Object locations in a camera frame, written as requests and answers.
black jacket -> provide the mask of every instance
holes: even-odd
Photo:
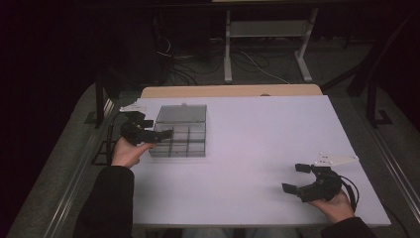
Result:
[[[101,171],[81,209],[73,237],[132,237],[133,172],[124,167]],[[375,238],[358,217],[349,218],[321,231],[323,238]]]

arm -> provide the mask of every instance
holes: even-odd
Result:
[[[319,208],[333,225],[321,231],[323,238],[375,238],[367,225],[352,210],[349,199],[341,191],[332,200],[315,200],[309,202]]]
[[[153,144],[132,146],[120,138],[112,166],[102,170],[76,221],[73,237],[131,237],[134,175],[130,168]]]

white tabletop surface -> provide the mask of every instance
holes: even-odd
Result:
[[[153,159],[135,173],[134,223],[148,226],[305,226],[324,215],[286,194],[281,184],[303,186],[319,153],[355,156],[327,96],[141,98],[146,119],[162,105],[206,104],[205,158]],[[333,167],[361,193],[357,216],[371,226],[390,221],[359,162]]]

transparent plastic container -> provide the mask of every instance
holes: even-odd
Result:
[[[150,149],[154,158],[206,156],[206,105],[162,106],[154,130],[173,130],[172,138]]]

person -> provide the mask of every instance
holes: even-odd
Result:
[[[154,144],[131,145],[121,137],[115,147],[111,167],[104,168],[76,220],[73,237],[132,237],[134,174],[130,168]],[[323,238],[375,238],[367,225],[356,217],[349,199],[341,191],[332,200],[315,200],[309,204],[320,209],[333,223],[321,231]],[[287,237],[287,229],[251,229],[247,237]],[[184,237],[232,237],[233,229],[185,229]]]

